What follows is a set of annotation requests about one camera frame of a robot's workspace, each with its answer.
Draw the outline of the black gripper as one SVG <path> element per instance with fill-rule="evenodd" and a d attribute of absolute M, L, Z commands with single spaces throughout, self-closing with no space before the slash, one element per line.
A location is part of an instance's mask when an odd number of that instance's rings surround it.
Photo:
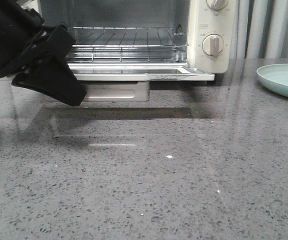
<path fill-rule="evenodd" d="M 13 86 L 79 106 L 86 90 L 66 63 L 66 55 L 74 43 L 75 39 L 64 25 L 44 26 L 21 53 L 0 68 L 0 78 L 19 73 L 12 80 Z M 29 73 L 22 72 L 28 68 Z"/>

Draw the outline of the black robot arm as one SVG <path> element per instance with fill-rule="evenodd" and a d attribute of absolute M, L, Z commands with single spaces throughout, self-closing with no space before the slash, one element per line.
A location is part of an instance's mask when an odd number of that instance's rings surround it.
<path fill-rule="evenodd" d="M 70 106 L 79 106 L 85 88 L 70 70 L 66 55 L 75 39 L 64 24 L 44 25 L 34 9 L 15 0 L 0 0 L 0 78 Z"/>

